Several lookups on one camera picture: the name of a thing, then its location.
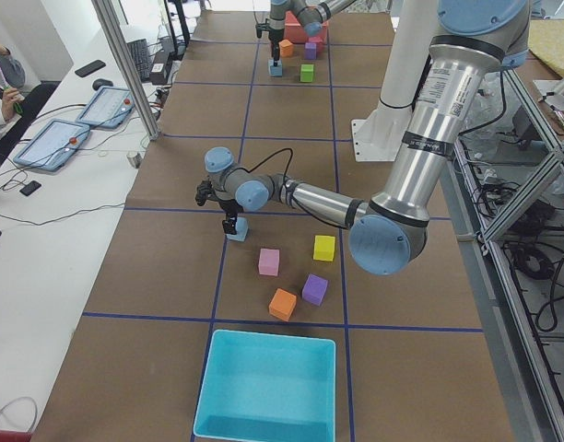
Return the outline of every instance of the keyboard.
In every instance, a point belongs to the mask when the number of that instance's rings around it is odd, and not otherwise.
[[[140,39],[129,41],[126,45],[133,57],[133,62],[135,62],[135,67],[141,77],[141,81],[147,81],[151,72],[151,57],[149,56],[147,40]]]

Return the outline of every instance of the blue joint cap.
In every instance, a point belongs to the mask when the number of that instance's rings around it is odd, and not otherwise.
[[[235,192],[237,203],[249,211],[261,209],[269,198],[270,192],[258,180],[244,182]]]
[[[226,147],[213,147],[205,154],[205,168],[208,173],[219,173],[233,162],[233,154]]]
[[[527,0],[440,0],[438,19],[451,34],[473,36],[499,29],[513,20]]]
[[[502,69],[514,69],[525,63],[525,59],[528,58],[528,50],[515,53],[513,55],[507,55],[501,62]]]
[[[349,251],[362,269],[378,275],[399,272],[411,256],[403,229],[380,215],[365,215],[352,226]]]
[[[308,23],[305,27],[304,27],[304,31],[307,33],[307,35],[309,37],[314,37],[315,35],[317,35],[319,32],[321,32],[321,29],[323,29],[323,25],[321,23],[319,23],[318,21],[314,21],[312,23]]]

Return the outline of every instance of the tablet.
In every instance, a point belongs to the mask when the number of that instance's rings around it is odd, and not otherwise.
[[[89,129],[79,122],[50,120],[14,157],[14,162],[29,168],[58,170],[88,138]]]
[[[102,86],[81,111],[76,122],[88,124],[92,129],[114,129],[124,121],[133,106],[128,89]]]

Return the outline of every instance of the green cube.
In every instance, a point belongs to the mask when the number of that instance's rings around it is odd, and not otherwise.
[[[314,64],[302,64],[300,66],[300,82],[301,83],[312,83],[315,78],[315,65]]]

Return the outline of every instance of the red box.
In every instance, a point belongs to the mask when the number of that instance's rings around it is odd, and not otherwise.
[[[0,430],[0,442],[29,442],[31,438],[32,433]]]
[[[317,34],[317,37],[321,37],[323,43],[327,42],[327,27],[328,22],[325,21],[323,23],[323,29]],[[294,17],[290,11],[287,11],[286,13],[284,38],[293,43],[306,43],[309,40],[309,36],[304,31],[297,18]]]

